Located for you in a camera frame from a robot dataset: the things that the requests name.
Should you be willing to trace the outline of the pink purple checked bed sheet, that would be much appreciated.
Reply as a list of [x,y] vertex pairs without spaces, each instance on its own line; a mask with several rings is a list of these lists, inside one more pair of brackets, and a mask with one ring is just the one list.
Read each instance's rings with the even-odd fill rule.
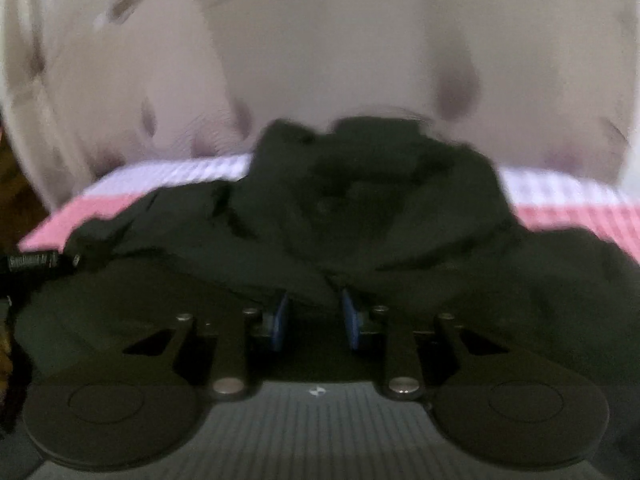
[[[60,249],[86,220],[112,218],[138,197],[163,186],[244,177],[250,156],[140,162],[118,168],[82,191],[18,244],[21,250]],[[581,226],[639,257],[639,199],[618,188],[560,172],[500,167],[515,212],[531,229]]]

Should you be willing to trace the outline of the beige leaf pattern curtain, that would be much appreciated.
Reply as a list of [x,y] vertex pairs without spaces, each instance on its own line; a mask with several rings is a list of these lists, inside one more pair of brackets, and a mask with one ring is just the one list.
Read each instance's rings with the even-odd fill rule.
[[639,0],[1,0],[1,114],[43,205],[288,118],[423,118],[497,162],[632,188]]

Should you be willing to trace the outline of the black garment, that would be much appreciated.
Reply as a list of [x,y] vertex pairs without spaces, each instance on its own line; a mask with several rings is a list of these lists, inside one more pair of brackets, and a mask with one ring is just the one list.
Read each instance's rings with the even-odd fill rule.
[[639,267],[583,229],[531,230],[491,162],[417,122],[359,117],[318,134],[274,122],[236,182],[158,188],[65,244],[89,263],[18,316],[43,374],[205,309],[215,290],[320,314],[342,288],[457,315],[601,385],[639,380]]

